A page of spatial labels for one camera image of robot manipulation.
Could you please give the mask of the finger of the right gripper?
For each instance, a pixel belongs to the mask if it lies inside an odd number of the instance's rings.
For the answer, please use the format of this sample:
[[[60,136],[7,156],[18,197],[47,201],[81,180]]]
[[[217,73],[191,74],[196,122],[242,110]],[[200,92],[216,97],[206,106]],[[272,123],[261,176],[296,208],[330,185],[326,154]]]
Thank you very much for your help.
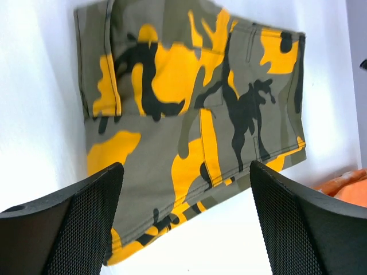
[[[367,69],[367,59],[364,59],[363,62],[360,64],[361,69]]]

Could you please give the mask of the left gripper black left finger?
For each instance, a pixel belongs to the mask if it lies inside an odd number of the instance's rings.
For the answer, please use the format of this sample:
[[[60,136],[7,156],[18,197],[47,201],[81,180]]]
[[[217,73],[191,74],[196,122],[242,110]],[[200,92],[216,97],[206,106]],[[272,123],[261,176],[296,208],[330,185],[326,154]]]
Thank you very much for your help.
[[[116,162],[1,212],[1,274],[99,274],[123,174]]]

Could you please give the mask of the camouflage trousers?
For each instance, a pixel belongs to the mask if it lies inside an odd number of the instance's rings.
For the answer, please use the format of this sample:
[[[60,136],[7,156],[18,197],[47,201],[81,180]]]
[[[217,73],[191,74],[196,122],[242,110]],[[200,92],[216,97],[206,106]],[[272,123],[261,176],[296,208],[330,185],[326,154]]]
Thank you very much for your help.
[[[257,160],[306,159],[306,36],[212,1],[94,1],[73,12],[93,175],[123,165],[104,264],[249,188]]]

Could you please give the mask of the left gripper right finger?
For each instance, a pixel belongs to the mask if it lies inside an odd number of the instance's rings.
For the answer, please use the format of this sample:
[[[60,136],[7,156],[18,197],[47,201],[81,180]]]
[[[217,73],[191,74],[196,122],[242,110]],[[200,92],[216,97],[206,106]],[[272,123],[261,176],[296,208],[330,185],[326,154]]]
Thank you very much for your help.
[[[366,208],[258,161],[250,181],[273,274],[366,274]]]

